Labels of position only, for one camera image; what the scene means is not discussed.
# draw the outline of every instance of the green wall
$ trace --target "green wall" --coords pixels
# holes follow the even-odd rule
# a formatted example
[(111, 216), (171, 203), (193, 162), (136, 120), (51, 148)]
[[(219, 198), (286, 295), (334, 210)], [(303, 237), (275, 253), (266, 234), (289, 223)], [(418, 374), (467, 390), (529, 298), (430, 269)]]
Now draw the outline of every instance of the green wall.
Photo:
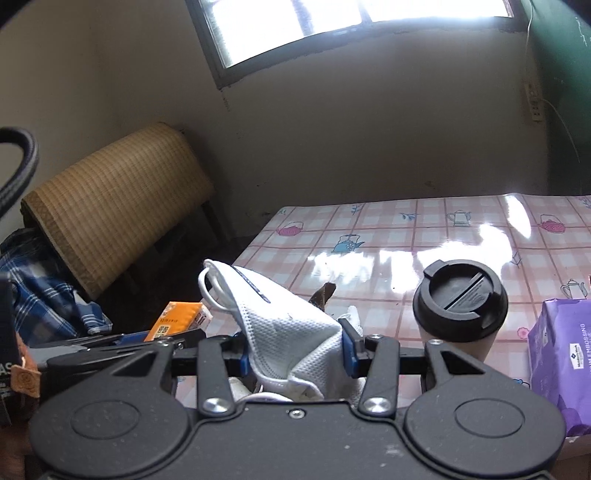
[[(521, 0), (527, 18), (530, 0)], [(551, 194), (591, 193), (591, 27), (563, 0), (532, 0), (531, 45), (544, 97), (559, 111), (579, 150), (556, 113), (546, 105)]]

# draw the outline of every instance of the purple package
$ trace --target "purple package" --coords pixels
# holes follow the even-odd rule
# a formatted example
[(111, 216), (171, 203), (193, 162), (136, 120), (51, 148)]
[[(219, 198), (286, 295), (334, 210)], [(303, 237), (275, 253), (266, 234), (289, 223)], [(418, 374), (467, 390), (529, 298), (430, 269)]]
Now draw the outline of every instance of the purple package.
[(567, 437), (591, 434), (591, 300), (546, 300), (528, 343), (531, 389), (562, 412)]

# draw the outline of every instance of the orange box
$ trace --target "orange box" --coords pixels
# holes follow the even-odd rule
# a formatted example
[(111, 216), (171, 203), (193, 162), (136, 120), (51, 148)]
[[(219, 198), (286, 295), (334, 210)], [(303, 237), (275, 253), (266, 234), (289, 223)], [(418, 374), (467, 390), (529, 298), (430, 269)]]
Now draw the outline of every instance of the orange box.
[(158, 320), (156, 320), (156, 323), (154, 323), (144, 342), (195, 328), (205, 330), (211, 319), (212, 314), (209, 313), (203, 303), (170, 301)]

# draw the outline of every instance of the table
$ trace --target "table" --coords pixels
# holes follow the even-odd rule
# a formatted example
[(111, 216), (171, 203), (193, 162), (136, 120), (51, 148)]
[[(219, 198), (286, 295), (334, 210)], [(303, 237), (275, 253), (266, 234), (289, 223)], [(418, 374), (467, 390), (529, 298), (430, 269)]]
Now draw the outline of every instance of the table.
[[(308, 300), (336, 283), (326, 311), (359, 310), (364, 334), (421, 346), (412, 298), (423, 269), (437, 259), (491, 267), (509, 312), (486, 363), (529, 386), (527, 334), (546, 299), (587, 297), (591, 274), (591, 197), (507, 194), (284, 207), (236, 260)], [(212, 309), (208, 335), (236, 324)], [(402, 377), (399, 406), (420, 395)]]

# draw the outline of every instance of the black handle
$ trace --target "black handle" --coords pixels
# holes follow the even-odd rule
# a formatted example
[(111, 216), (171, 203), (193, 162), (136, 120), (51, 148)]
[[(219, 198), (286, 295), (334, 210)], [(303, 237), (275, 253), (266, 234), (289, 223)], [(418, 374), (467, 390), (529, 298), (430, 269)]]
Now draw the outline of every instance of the black handle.
[(13, 144), (22, 149), (22, 160), (16, 172), (0, 189), (0, 218), (16, 203), (31, 181), (39, 154), (37, 142), (33, 136), (23, 128), (0, 128), (0, 144)]

